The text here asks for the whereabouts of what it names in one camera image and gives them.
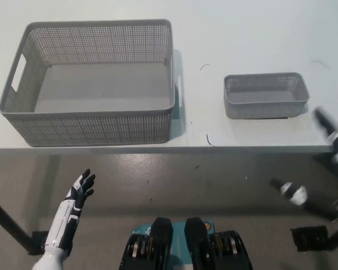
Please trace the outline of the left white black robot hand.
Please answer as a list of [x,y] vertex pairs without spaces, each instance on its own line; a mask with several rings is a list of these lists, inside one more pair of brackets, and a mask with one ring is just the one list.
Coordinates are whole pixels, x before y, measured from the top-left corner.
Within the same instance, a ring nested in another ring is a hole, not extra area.
[[84,203],[94,192],[94,182],[95,175],[87,169],[73,183],[57,209],[46,238],[46,246],[70,250]]

